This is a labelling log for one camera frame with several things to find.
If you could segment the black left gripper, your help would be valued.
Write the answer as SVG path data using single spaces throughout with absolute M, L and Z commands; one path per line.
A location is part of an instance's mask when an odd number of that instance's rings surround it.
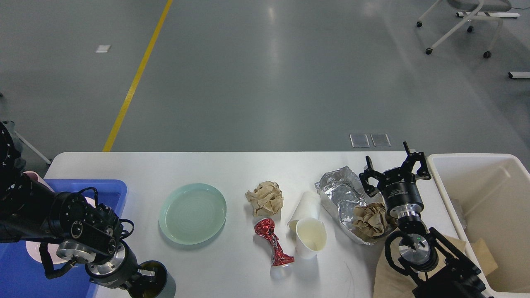
M 89 281 L 111 289 L 126 290 L 130 297 L 140 297 L 141 288 L 133 283 L 138 277 L 142 280 L 155 280 L 157 269 L 154 267 L 139 268 L 135 254 L 130 247 L 121 242 L 114 255 L 102 264 L 89 263 L 85 266 Z

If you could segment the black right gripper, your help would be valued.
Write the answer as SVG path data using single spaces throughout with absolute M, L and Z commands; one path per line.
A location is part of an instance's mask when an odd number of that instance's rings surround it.
M 431 179 L 424 152 L 410 151 L 407 142 L 403 142 L 403 146 L 407 157 L 400 167 L 384 173 L 377 172 L 373 169 L 370 156 L 367 155 L 366 168 L 359 174 L 366 195 L 374 197 L 379 191 L 381 192 L 390 217 L 419 215 L 424 209 L 424 204 L 416 181 Z M 379 183 L 378 186 L 370 184 L 371 178 Z

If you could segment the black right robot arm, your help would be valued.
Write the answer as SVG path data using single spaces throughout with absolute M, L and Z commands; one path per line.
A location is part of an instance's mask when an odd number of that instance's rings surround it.
M 424 209 L 417 182 L 431 174 L 421 151 L 403 144 L 406 159 L 401 166 L 378 172 L 366 156 L 367 166 L 359 175 L 370 197 L 382 195 L 385 213 L 395 219 L 397 230 L 385 241 L 385 258 L 396 272 L 409 276 L 416 298 L 482 298 L 485 284 L 481 270 L 435 228 L 422 220 Z

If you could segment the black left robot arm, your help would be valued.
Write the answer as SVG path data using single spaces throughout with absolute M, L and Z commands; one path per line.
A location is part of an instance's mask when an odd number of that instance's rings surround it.
M 1 123 L 0 219 L 1 242 L 39 243 L 41 263 L 48 279 L 65 275 L 83 264 L 91 283 L 126 290 L 133 298 L 160 297 L 168 275 L 157 262 L 138 264 L 125 243 L 132 231 L 114 210 L 94 204 L 76 192 L 55 192 L 28 176 L 16 166 L 21 153 L 15 147 L 10 130 Z

